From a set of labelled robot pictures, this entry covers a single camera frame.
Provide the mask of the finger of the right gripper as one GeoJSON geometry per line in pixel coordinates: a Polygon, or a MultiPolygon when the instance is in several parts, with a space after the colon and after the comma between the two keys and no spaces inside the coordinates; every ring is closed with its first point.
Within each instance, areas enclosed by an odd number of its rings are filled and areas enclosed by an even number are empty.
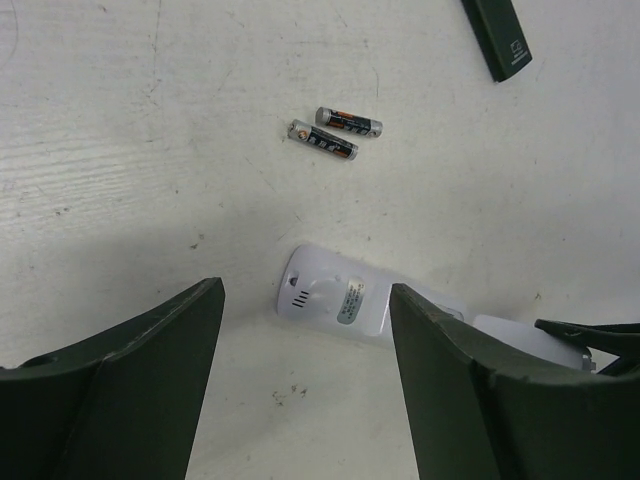
{"type": "Polygon", "coordinates": [[[574,346],[593,348],[617,356],[599,375],[639,372],[639,324],[581,325],[538,319],[534,326],[574,346]]]}

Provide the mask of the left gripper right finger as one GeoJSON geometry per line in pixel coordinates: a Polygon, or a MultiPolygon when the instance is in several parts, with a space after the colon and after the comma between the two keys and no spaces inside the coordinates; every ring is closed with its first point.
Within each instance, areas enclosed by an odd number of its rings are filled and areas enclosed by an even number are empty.
{"type": "Polygon", "coordinates": [[[390,320],[423,479],[635,479],[639,372],[511,347],[396,284],[390,320]]]}

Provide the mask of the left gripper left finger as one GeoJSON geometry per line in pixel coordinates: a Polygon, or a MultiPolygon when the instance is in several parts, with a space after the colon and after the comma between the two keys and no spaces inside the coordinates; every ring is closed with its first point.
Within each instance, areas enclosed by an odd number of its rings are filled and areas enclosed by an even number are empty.
{"type": "Polygon", "coordinates": [[[150,311],[1,372],[5,479],[182,479],[225,302],[204,279],[150,311]]]}

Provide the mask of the white remote control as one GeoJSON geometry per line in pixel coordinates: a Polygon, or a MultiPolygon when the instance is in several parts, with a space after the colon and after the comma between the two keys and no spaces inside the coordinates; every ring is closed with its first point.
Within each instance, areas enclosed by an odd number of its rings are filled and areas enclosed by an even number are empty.
{"type": "Polygon", "coordinates": [[[488,315],[471,315],[465,304],[399,273],[306,244],[297,247],[284,270],[276,311],[300,325],[359,342],[394,347],[389,298],[394,284],[406,284],[440,310],[527,354],[568,368],[593,372],[586,347],[542,330],[488,315]]]}

